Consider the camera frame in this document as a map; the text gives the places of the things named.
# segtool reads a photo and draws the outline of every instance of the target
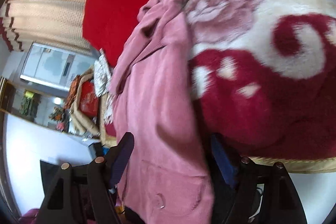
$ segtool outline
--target white surface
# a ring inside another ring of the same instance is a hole
[[[80,142],[12,115],[5,117],[4,144],[6,173],[21,214],[39,208],[43,201],[40,159],[74,166],[92,161],[89,149]]]
[[[8,50],[6,42],[2,38],[0,38],[0,73],[1,74],[5,68],[9,54],[10,52]]]
[[[308,224],[321,224],[336,203],[336,173],[290,174]]]
[[[3,77],[12,80],[11,75],[14,74],[15,71],[17,70],[17,67],[19,67],[23,55],[24,52],[14,52],[14,51],[9,54],[5,68],[2,72]]]

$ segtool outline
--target floral blanket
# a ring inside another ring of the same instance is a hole
[[[241,154],[336,156],[336,0],[186,0],[203,133]]]

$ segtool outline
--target button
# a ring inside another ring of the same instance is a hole
[[[157,194],[154,198],[154,204],[157,209],[163,209],[165,207],[165,198],[162,194]]]

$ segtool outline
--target jacket pocket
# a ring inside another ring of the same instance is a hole
[[[174,216],[190,214],[201,201],[205,178],[190,177],[142,161],[142,185],[153,210]]]

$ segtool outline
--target purple cloth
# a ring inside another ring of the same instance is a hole
[[[213,192],[190,100],[184,0],[149,0],[110,82],[117,140],[135,147],[118,184],[147,224],[210,223]]]

